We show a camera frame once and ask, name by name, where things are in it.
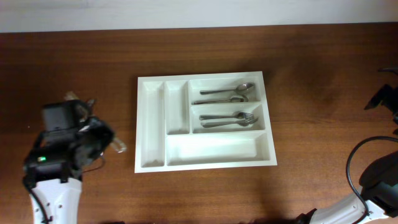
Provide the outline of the large spoon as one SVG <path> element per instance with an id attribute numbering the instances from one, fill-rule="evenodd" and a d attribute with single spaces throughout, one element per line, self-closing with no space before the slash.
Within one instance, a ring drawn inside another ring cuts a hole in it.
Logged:
<path id="1" fill-rule="evenodd" d="M 200 90 L 201 95 L 210 95 L 215 93 L 222 93 L 227 91 L 232 91 L 238 95 L 245 95 L 250 93 L 255 88 L 254 83 L 242 83 L 238 85 L 236 88 L 224 89 L 224 90 Z"/>
<path id="2" fill-rule="evenodd" d="M 248 101 L 249 99 L 244 95 L 233 95 L 225 99 L 194 101 L 193 104 L 204 105 L 204 104 L 213 104 L 213 103 L 244 103 Z"/>

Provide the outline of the metal fork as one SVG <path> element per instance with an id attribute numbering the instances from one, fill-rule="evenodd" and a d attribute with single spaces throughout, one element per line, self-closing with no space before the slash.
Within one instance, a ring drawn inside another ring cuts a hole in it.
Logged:
<path id="1" fill-rule="evenodd" d="M 254 124 L 258 121 L 259 118 L 253 118 L 253 119 L 242 119 L 239 121 L 223 121 L 223 122 L 214 122 L 214 123 L 202 123 L 201 126 L 204 128 L 214 128 L 218 126 L 226 126 L 230 124 L 237 124 L 239 126 L 249 126 L 251 124 Z"/>
<path id="2" fill-rule="evenodd" d="M 235 112 L 232 115 L 200 115 L 199 120 L 209 120 L 209 119 L 224 119 L 224 118 L 236 118 L 236 119 L 254 119 L 252 113 L 247 112 Z"/>

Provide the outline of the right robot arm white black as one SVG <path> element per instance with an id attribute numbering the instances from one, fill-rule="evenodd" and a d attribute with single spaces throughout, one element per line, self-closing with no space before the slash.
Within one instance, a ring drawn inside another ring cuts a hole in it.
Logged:
<path id="1" fill-rule="evenodd" d="M 353 193 L 340 202 L 323 209 L 313 209 L 300 214 L 294 223 L 333 224 L 368 223 L 374 220 L 397 216 L 397 152 L 376 159 L 361 174 L 357 189 L 350 175 L 351 161 L 366 143 L 373 141 L 397 142 L 394 136 L 373 136 L 359 142 L 346 161 L 346 179 Z"/>

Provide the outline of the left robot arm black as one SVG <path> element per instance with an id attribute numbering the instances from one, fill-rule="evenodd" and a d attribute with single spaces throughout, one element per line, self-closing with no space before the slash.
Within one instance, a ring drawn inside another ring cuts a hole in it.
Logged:
<path id="1" fill-rule="evenodd" d="M 103 158 L 115 133 L 93 114 L 94 100 L 44 105 L 45 129 L 24 160 L 34 223 L 76 223 L 84 168 Z"/>

